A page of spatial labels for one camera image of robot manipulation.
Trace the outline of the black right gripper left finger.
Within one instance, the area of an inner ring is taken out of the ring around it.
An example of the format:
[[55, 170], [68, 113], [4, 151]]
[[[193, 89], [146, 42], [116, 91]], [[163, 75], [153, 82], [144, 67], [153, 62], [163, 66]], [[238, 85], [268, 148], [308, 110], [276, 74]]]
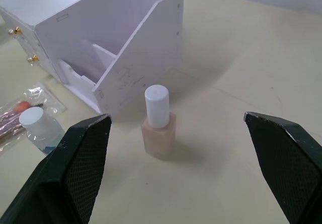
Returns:
[[1, 223], [88, 223], [98, 195], [112, 125], [107, 114], [71, 126], [35, 168]]

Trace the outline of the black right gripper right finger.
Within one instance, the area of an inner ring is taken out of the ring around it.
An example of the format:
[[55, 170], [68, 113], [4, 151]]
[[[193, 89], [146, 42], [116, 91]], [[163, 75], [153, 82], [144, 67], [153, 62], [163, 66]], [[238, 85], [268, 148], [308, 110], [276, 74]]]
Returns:
[[262, 174], [289, 223], [321, 223], [321, 145], [299, 124], [244, 115]]

